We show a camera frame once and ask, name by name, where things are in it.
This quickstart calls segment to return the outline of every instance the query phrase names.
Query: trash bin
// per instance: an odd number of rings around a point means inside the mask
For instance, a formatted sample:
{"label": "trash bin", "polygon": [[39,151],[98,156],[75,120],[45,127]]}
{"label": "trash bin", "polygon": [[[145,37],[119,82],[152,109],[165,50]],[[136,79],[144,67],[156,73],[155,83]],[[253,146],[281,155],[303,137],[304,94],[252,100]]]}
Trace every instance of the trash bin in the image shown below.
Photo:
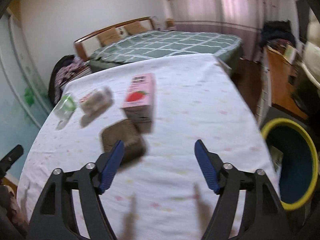
{"label": "trash bin", "polygon": [[268,147],[283,153],[279,180],[281,203],[285,210],[303,206],[311,197],[318,178],[318,158],[308,133],[296,122],[277,118],[262,128]]}

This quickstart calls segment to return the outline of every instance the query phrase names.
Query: wooden headboard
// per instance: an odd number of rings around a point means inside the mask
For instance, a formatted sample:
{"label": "wooden headboard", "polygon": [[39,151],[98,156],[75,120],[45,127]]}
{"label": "wooden headboard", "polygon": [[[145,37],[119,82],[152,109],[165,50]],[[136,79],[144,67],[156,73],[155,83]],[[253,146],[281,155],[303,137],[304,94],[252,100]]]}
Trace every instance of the wooden headboard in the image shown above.
{"label": "wooden headboard", "polygon": [[93,53],[96,49],[100,48],[100,42],[98,40],[98,38],[96,37],[99,33],[103,33],[104,31],[107,31],[111,28],[117,28],[122,29],[123,31],[125,31],[123,28],[123,26],[129,24],[129,23],[133,23],[139,21],[141,22],[141,24],[146,27],[148,30],[154,30],[155,26],[153,24],[153,21],[151,19],[151,17],[144,17],[144,18],[139,18],[139,19],[134,19],[134,20],[130,20],[130,21],[126,21],[123,23],[118,23],[106,28],[103,28],[101,30],[98,31],[94,31],[93,33],[90,33],[78,40],[76,40],[73,44],[75,46],[76,52],[78,54],[78,56],[83,59],[84,61],[87,61],[89,59],[89,56],[91,53]]}

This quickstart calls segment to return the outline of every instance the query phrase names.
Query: pink curtain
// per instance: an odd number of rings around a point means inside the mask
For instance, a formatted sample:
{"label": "pink curtain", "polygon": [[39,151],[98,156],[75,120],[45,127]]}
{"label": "pink curtain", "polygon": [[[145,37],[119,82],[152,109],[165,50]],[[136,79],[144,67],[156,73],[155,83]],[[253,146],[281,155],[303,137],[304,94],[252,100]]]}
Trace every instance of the pink curtain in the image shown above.
{"label": "pink curtain", "polygon": [[259,33],[265,21],[289,16],[289,0],[167,0],[177,30],[218,32],[243,40],[244,56],[258,52]]}

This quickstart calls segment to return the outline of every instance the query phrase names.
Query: headboard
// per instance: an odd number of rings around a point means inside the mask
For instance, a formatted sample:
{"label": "headboard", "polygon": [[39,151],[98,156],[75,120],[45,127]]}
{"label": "headboard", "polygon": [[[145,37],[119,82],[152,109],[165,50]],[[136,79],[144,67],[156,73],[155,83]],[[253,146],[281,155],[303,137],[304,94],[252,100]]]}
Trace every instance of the headboard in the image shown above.
{"label": "headboard", "polygon": [[148,30],[154,30],[154,24],[153,21],[151,19],[151,17],[144,17],[144,18],[139,18],[139,19],[134,19],[134,20],[130,20],[130,21],[126,21],[123,23],[118,23],[106,28],[103,28],[101,30],[98,31],[94,31],[93,33],[90,33],[78,40],[76,40],[73,44],[75,46],[76,52],[78,54],[78,56],[80,58],[82,58],[84,61],[87,61],[89,58],[89,56],[97,49],[101,48],[101,44],[100,41],[97,38],[97,35],[99,33],[103,33],[104,31],[107,31],[111,28],[116,28],[116,30],[118,31],[119,35],[123,38],[125,38],[126,36],[128,36],[129,34],[127,33],[127,31],[125,30],[125,28],[123,26],[129,24],[129,23],[133,23],[139,21],[141,23],[141,25],[145,28],[147,28]]}

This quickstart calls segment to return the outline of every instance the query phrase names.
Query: blue gripper pad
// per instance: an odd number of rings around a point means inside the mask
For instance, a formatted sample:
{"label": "blue gripper pad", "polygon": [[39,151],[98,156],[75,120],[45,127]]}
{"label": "blue gripper pad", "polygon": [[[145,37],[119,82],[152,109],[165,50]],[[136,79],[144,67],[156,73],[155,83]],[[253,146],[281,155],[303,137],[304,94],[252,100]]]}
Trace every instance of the blue gripper pad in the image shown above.
{"label": "blue gripper pad", "polygon": [[123,141],[119,141],[118,144],[113,148],[113,153],[101,173],[101,182],[99,185],[99,189],[102,193],[110,188],[113,178],[115,177],[122,161],[123,155],[124,143]]}
{"label": "blue gripper pad", "polygon": [[195,143],[195,155],[209,189],[213,190],[215,194],[218,194],[220,186],[217,172],[210,162],[206,149],[199,141]]}

